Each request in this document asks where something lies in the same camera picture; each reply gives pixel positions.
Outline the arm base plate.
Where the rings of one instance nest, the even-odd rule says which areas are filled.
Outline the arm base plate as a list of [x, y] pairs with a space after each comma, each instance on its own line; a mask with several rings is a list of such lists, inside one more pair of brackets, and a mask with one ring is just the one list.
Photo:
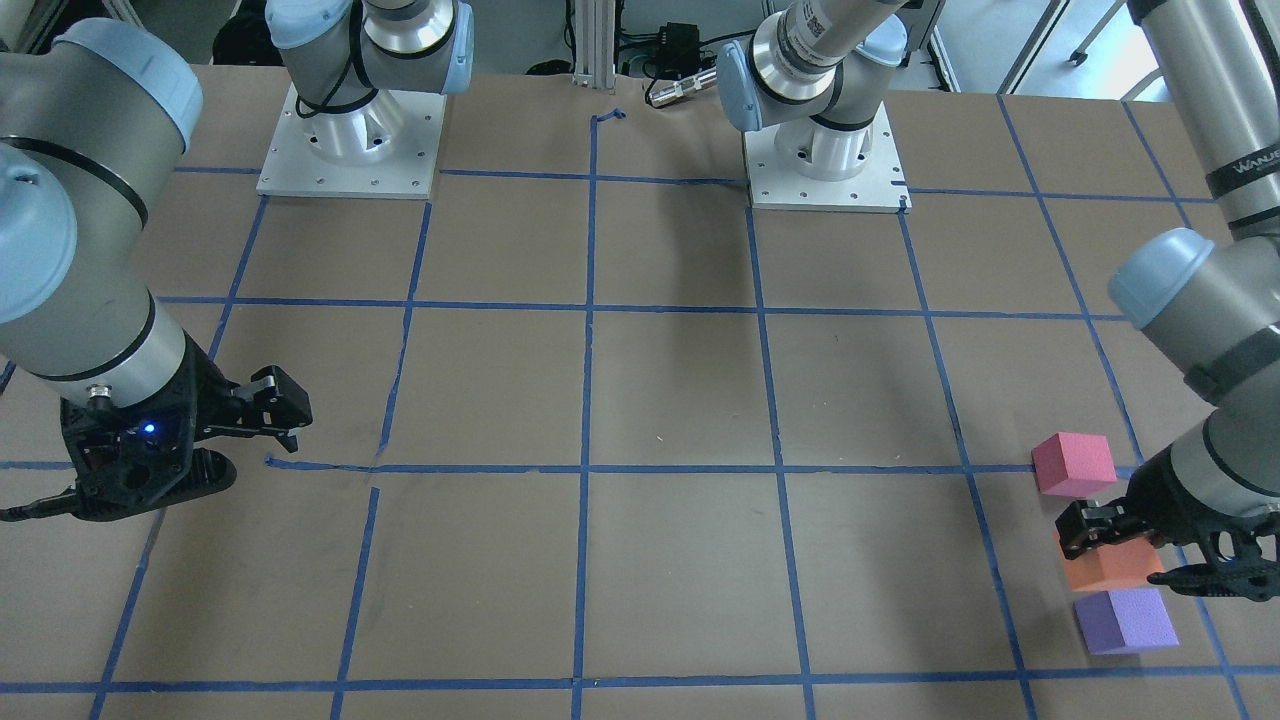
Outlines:
[[302, 118], [293, 87], [256, 184], [265, 196], [426, 200], [447, 99], [381, 91], [356, 111]]
[[913, 201], [884, 105], [869, 126], [809, 118], [742, 136], [751, 205], [778, 211], [906, 213]]

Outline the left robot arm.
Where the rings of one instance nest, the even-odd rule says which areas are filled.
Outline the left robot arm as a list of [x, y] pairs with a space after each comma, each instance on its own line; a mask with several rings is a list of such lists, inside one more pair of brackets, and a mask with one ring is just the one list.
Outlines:
[[[1078, 500], [1056, 521], [1068, 560], [1106, 544], [1198, 547], [1202, 561], [1149, 582], [1185, 596], [1277, 596], [1277, 4], [1130, 1], [1231, 233], [1188, 228], [1144, 243], [1108, 296], [1181, 373], [1211, 414], [1142, 464], [1108, 503]], [[804, 176], [812, 137], [861, 137], [905, 49], [896, 1], [795, 1], [718, 51], [719, 100], [744, 133], [795, 126]]]

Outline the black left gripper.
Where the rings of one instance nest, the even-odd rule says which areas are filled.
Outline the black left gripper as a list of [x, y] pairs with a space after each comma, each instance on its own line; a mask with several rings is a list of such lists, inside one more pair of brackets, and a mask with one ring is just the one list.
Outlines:
[[1279, 594], [1277, 561], [1261, 547], [1277, 538], [1277, 495], [1244, 482], [1203, 439], [1178, 439], [1142, 465], [1125, 500], [1073, 500], [1056, 532], [1064, 559], [1149, 536], [1198, 547], [1203, 562], [1148, 575], [1176, 594], [1253, 602]]

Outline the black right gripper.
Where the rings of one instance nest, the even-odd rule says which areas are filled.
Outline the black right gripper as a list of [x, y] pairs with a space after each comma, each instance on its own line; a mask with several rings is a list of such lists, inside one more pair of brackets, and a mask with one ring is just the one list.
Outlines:
[[247, 384], [228, 380], [205, 350], [187, 345], [175, 375], [156, 395], [129, 407], [92, 400], [60, 401], [60, 432], [74, 461], [183, 461], [200, 441], [273, 437], [287, 454], [314, 421], [306, 389], [280, 366], [265, 366]]

